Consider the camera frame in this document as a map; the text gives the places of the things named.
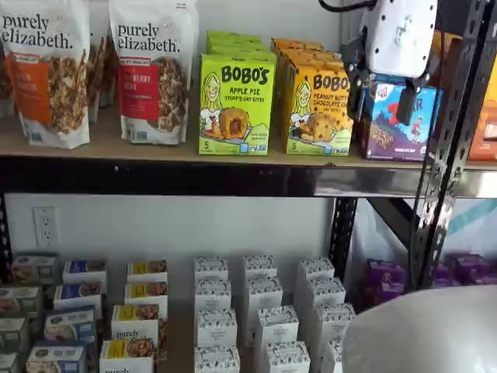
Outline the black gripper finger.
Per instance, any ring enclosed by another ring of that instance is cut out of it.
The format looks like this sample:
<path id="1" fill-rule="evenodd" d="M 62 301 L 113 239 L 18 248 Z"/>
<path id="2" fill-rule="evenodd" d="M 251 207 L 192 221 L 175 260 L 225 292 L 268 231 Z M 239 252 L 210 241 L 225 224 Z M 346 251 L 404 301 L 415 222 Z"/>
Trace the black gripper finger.
<path id="1" fill-rule="evenodd" d="M 429 81 L 429 74 L 423 74 L 418 78 L 407 78 L 398 102 L 398 121 L 410 124 L 412 113 L 415 108 L 417 95 Z"/>
<path id="2" fill-rule="evenodd" d="M 340 49 L 343 68 L 349 79 L 347 113 L 351 119 L 360 119 L 370 70 L 367 68 L 366 37 L 357 37 Z"/>

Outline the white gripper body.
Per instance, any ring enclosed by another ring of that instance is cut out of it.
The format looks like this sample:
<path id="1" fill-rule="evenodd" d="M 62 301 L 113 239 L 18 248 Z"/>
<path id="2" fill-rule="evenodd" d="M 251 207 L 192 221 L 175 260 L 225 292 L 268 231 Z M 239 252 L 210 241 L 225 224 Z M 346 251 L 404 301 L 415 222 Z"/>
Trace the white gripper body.
<path id="1" fill-rule="evenodd" d="M 366 66 L 374 74 L 418 78 L 426 69 L 436 3 L 431 0 L 384 0 L 367 9 Z"/>

